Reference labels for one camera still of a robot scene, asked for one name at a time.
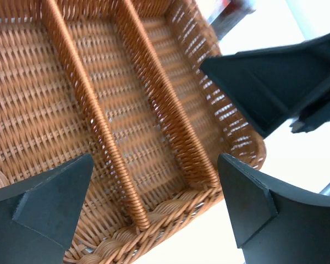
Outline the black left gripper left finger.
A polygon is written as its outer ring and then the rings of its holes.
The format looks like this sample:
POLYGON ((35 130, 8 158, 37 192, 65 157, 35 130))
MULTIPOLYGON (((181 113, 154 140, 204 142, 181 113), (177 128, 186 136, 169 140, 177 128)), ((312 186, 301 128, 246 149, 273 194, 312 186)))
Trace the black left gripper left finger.
POLYGON ((90 154, 0 189, 0 263, 62 263, 89 187, 90 154))

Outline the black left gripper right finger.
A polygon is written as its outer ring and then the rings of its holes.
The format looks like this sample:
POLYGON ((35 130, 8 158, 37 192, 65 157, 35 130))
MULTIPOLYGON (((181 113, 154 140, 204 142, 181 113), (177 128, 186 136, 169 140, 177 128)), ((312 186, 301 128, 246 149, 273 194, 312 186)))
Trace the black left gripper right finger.
POLYGON ((228 154, 219 178, 246 263, 330 263, 330 196, 293 186, 228 154))

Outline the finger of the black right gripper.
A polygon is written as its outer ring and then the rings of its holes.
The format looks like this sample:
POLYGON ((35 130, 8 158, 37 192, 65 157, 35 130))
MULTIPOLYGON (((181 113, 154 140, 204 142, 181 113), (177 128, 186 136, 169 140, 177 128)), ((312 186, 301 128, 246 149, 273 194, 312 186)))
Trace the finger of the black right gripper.
POLYGON ((299 44, 206 58, 201 70, 262 136, 330 122, 330 33, 299 44))

